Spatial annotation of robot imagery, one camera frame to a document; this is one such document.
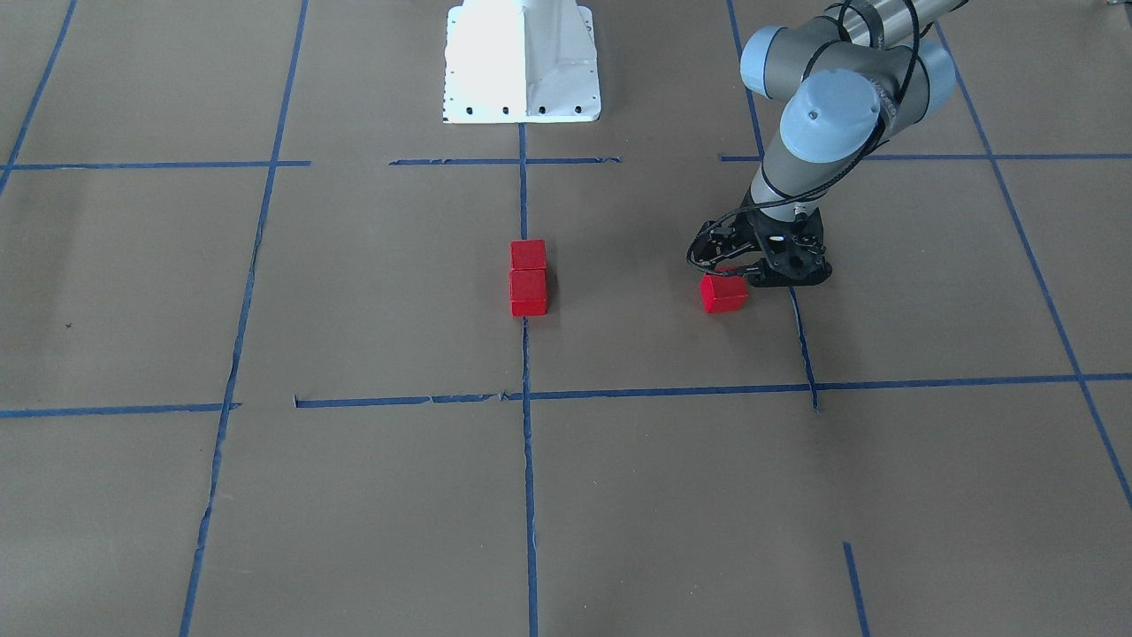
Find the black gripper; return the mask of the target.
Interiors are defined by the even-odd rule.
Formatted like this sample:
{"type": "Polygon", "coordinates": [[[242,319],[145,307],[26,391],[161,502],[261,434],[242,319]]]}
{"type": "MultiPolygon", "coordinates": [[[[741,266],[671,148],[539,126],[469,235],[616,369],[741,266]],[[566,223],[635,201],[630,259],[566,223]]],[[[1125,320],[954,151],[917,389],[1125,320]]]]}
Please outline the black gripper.
{"type": "Polygon", "coordinates": [[[821,210],[784,222],[761,210],[747,214],[763,257],[757,272],[747,275],[754,289],[805,287],[821,285],[833,267],[823,242],[821,210]]]}

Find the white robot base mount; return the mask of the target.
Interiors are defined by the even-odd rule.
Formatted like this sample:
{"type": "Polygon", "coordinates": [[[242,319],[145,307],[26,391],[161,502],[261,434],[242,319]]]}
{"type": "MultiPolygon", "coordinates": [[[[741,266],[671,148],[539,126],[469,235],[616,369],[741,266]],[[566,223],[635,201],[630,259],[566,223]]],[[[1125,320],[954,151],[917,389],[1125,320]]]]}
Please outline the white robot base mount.
{"type": "Polygon", "coordinates": [[[464,1],[446,17],[445,124],[592,122],[594,17],[575,1],[464,1]]]}

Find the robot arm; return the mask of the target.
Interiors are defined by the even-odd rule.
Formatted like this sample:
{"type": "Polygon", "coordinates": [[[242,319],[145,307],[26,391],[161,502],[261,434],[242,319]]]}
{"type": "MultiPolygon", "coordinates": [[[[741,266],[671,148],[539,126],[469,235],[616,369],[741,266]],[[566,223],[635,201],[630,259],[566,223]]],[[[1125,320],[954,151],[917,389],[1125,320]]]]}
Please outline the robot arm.
{"type": "Polygon", "coordinates": [[[925,34],[959,7],[838,1],[801,26],[769,26],[749,38],[741,80],[784,102],[777,137],[724,233],[724,258],[761,253],[743,270],[751,286],[813,286],[829,277],[821,200],[856,163],[946,104],[955,64],[925,34]]]}

